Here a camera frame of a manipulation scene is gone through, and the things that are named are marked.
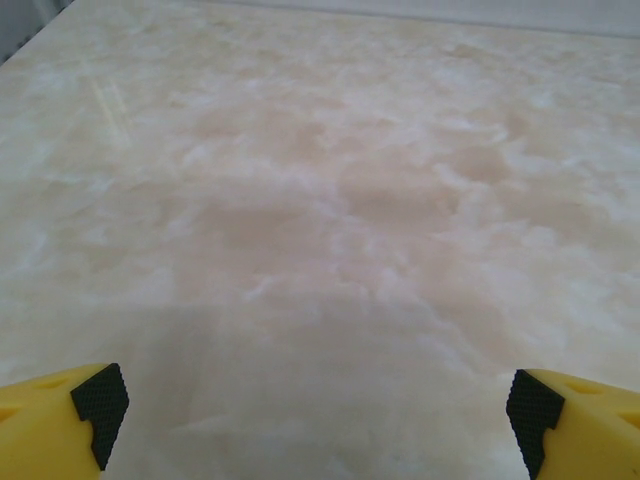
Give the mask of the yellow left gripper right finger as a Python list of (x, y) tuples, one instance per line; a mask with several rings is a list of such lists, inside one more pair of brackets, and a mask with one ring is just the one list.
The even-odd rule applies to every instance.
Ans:
[(506, 414), (531, 479), (639, 478), (637, 392), (519, 369)]

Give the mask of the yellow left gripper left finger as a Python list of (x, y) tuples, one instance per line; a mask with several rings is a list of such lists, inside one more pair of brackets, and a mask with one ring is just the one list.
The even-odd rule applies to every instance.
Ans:
[(98, 479), (129, 406), (116, 363), (1, 388), (1, 480)]

